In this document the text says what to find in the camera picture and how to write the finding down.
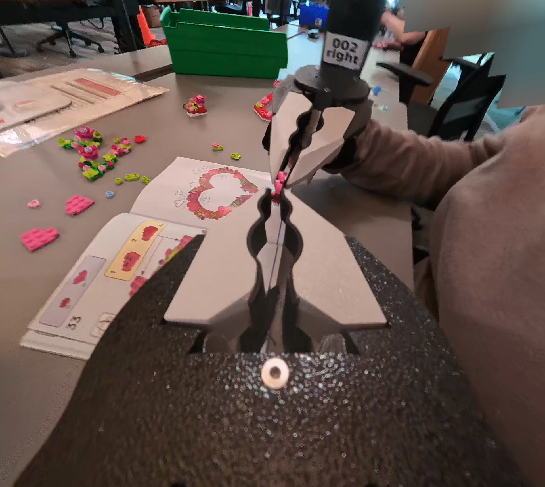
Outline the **red lego heart segment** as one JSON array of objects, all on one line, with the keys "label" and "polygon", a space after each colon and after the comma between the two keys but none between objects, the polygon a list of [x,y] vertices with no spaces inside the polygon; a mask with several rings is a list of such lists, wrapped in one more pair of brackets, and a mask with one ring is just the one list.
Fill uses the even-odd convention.
[{"label": "red lego heart segment", "polygon": [[262,97],[259,101],[254,104],[255,114],[263,121],[271,122],[273,112],[272,112],[272,102],[273,102],[274,93],[271,92],[267,96]]}]

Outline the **wooden board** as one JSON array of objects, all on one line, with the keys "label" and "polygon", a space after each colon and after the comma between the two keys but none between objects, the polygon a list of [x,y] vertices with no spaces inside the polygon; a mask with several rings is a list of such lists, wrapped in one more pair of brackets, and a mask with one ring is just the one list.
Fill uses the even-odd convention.
[{"label": "wooden board", "polygon": [[416,86],[410,102],[428,105],[433,99],[440,82],[450,66],[449,61],[443,60],[450,28],[436,29],[427,32],[422,46],[413,63],[413,68],[432,78],[428,87]]}]

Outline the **orange traffic cone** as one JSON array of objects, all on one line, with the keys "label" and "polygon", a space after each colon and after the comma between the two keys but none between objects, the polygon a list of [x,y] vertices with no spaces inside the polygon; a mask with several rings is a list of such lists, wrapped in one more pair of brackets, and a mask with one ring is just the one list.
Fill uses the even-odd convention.
[{"label": "orange traffic cone", "polygon": [[167,44],[166,39],[157,39],[156,35],[151,33],[141,7],[139,7],[137,22],[139,24],[142,39],[146,48],[154,48]]}]

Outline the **person's arm, beige sleeve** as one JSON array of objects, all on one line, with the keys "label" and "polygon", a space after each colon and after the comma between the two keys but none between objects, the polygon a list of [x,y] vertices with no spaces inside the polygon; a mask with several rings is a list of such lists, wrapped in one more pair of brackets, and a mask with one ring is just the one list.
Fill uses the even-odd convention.
[{"label": "person's arm, beige sleeve", "polygon": [[433,199],[440,321],[483,414],[544,486],[544,147],[505,146]]}]

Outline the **clear plastic bag with card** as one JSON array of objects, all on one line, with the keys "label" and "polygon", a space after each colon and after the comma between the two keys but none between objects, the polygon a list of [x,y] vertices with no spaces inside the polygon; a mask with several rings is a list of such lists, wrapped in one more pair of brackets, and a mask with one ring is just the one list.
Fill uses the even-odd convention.
[{"label": "clear plastic bag with card", "polygon": [[94,68],[21,81],[2,79],[1,157],[10,157],[167,91],[131,76]]}]

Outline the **person's right forearm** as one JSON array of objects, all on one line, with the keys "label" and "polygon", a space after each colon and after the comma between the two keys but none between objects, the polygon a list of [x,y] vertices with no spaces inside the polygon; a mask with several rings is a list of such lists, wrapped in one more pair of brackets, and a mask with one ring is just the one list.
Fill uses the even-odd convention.
[{"label": "person's right forearm", "polygon": [[528,107],[518,123],[476,142],[426,138],[371,121],[340,174],[365,190],[428,207],[464,179],[543,185],[544,105]]}]

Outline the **pink lego plate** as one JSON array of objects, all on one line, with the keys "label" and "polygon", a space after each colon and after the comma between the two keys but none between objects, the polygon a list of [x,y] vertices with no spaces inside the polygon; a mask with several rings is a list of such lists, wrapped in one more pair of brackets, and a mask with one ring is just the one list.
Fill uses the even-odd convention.
[{"label": "pink lego plate", "polygon": [[72,196],[65,202],[65,212],[70,216],[76,216],[85,212],[95,204],[95,201],[84,196]]},{"label": "pink lego plate", "polygon": [[35,252],[51,244],[59,238],[58,230],[49,227],[45,229],[34,228],[20,235],[22,245],[29,251]]}]

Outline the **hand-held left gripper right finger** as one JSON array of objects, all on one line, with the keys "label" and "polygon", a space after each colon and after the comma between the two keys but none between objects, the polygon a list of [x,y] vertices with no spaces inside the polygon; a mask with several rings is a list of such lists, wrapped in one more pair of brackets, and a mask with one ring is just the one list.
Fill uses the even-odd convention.
[{"label": "hand-held left gripper right finger", "polygon": [[328,336],[386,327],[344,233],[290,191],[280,193],[279,207],[292,259],[282,312],[284,351],[312,352]]}]

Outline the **lego instruction booklet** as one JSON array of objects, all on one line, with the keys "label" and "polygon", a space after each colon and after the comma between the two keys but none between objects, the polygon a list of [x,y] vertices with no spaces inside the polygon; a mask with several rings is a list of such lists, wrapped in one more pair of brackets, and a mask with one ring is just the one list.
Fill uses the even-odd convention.
[{"label": "lego instruction booklet", "polygon": [[20,346],[87,360],[127,301],[196,235],[265,188],[267,173],[177,157],[131,210],[110,219],[22,336]]}]

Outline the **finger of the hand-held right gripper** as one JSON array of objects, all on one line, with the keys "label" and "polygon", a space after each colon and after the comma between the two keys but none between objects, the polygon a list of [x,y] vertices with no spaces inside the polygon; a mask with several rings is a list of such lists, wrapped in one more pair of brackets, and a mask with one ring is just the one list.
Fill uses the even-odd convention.
[{"label": "finger of the hand-held right gripper", "polygon": [[331,107],[325,109],[321,116],[323,125],[319,130],[313,133],[305,131],[295,162],[284,184],[285,189],[311,181],[318,170],[337,157],[355,111],[345,107]]},{"label": "finger of the hand-held right gripper", "polygon": [[289,92],[270,125],[269,171],[285,170],[290,158],[302,153],[316,131],[316,111],[303,94]]}]

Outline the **blue storage bin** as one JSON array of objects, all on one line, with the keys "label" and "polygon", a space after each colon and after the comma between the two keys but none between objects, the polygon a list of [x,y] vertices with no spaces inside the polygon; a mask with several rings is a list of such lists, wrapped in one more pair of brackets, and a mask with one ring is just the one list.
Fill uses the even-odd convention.
[{"label": "blue storage bin", "polygon": [[300,6],[299,25],[308,28],[325,29],[329,14],[327,5],[316,3],[304,4]]}]

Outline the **pink green lego flower cluster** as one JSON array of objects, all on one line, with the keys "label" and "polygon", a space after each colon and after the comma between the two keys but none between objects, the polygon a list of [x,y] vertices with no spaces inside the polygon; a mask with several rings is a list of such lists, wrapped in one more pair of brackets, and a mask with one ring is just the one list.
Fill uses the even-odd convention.
[{"label": "pink green lego flower cluster", "polygon": [[74,131],[72,139],[58,137],[57,143],[64,150],[73,150],[78,153],[78,168],[89,182],[94,182],[105,173],[114,170],[119,159],[132,151],[131,141],[123,137],[114,138],[107,151],[101,153],[103,140],[99,131],[82,126]]}]

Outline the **black office chair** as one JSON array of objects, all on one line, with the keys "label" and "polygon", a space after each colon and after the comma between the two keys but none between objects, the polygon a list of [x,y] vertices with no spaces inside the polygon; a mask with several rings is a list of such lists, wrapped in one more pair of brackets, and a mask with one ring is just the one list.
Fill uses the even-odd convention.
[{"label": "black office chair", "polygon": [[408,129],[425,137],[472,142],[493,99],[502,89],[505,75],[489,75],[495,53],[476,64],[463,58],[449,59],[462,69],[456,89],[439,109],[410,102],[407,105]]},{"label": "black office chair", "polygon": [[45,44],[51,45],[53,47],[56,45],[56,41],[61,39],[66,41],[69,49],[69,55],[73,59],[78,57],[73,48],[74,40],[83,41],[86,47],[91,47],[92,45],[95,45],[99,54],[105,54],[106,52],[103,46],[98,41],[90,39],[81,33],[75,32],[69,27],[67,23],[59,22],[56,26],[52,27],[52,30],[55,31],[55,33],[42,39],[36,44],[36,50],[38,53],[42,53],[44,51]]}]

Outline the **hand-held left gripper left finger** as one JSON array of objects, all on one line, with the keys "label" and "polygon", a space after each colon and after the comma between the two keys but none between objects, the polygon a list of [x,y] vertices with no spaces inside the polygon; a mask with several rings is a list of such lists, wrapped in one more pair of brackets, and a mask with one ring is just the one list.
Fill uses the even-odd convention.
[{"label": "hand-held left gripper left finger", "polygon": [[246,353],[265,346],[275,313],[268,299],[275,270],[275,235],[267,221],[271,189],[265,188],[210,227],[164,320],[199,328]]}]

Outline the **green plastic bin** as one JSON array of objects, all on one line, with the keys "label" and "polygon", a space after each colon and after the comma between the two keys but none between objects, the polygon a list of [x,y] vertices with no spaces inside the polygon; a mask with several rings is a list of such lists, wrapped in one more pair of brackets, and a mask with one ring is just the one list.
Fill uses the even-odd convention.
[{"label": "green plastic bin", "polygon": [[266,18],[168,7],[160,21],[175,74],[276,79],[288,66],[287,36]]}]

